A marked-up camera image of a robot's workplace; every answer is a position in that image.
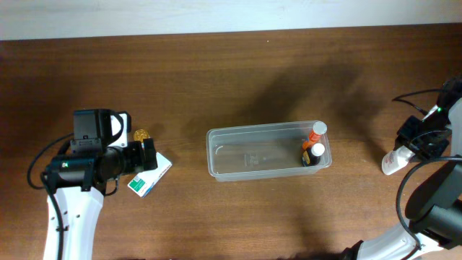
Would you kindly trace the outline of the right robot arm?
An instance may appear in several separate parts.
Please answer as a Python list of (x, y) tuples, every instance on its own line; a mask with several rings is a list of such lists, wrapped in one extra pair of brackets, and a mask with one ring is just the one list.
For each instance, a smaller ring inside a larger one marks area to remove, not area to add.
[[(461, 245), (461, 76), (436, 89), (435, 105), (410, 116), (397, 132), (395, 147), (382, 160), (386, 175), (410, 162), (396, 194), (399, 223), (383, 235), (345, 248), (341, 259), (419, 259)], [(433, 163), (443, 166), (423, 181), (404, 208), (401, 198), (409, 179)]]

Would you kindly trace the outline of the dark bottle white cap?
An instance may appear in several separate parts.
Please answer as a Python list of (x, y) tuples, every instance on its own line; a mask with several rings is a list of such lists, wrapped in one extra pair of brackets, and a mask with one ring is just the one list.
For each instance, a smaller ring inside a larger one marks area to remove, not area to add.
[(326, 151), (326, 148), (321, 143), (316, 143), (312, 147), (307, 148), (302, 154), (302, 164), (307, 166), (317, 165), (321, 161), (321, 156)]

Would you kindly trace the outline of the white green medicine box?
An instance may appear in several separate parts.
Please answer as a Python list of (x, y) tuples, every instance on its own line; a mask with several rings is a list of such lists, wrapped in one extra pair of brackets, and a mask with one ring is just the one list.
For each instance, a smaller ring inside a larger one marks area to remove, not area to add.
[(173, 165), (159, 152), (156, 154), (156, 159), (158, 167), (155, 170), (140, 172), (127, 184), (127, 187), (141, 198), (144, 198), (154, 188)]

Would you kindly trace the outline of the white pump lotion bottle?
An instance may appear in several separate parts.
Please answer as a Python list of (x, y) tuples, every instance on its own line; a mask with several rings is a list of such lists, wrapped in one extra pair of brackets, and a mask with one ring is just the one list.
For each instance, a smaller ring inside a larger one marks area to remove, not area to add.
[(387, 176), (395, 173), (408, 165), (413, 156), (415, 156), (415, 153), (405, 146), (390, 151), (382, 159), (382, 172)]

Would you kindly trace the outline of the orange tube white cap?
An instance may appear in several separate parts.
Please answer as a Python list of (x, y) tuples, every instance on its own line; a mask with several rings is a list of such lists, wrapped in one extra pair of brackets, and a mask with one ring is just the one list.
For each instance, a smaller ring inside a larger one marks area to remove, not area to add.
[(302, 144), (302, 148), (306, 150), (307, 148), (311, 148), (314, 144), (316, 144), (321, 137), (327, 132), (327, 125), (322, 121), (316, 121), (313, 124), (311, 132), (308, 134), (308, 139), (305, 140)]

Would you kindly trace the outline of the small jar gold lid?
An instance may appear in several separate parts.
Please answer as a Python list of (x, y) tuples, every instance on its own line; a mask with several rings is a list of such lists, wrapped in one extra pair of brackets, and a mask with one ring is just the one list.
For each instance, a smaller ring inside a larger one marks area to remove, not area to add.
[(150, 139), (150, 135), (145, 129), (138, 129), (134, 132), (134, 141), (143, 142), (145, 139)]

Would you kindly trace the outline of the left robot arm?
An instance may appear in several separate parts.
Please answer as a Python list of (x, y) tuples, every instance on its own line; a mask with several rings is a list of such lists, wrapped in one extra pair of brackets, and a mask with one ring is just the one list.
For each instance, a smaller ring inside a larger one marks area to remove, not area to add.
[(127, 112), (76, 110), (73, 118), (73, 134), (40, 175), (48, 195), (44, 259), (91, 259), (108, 182), (158, 167), (152, 138), (127, 140)]

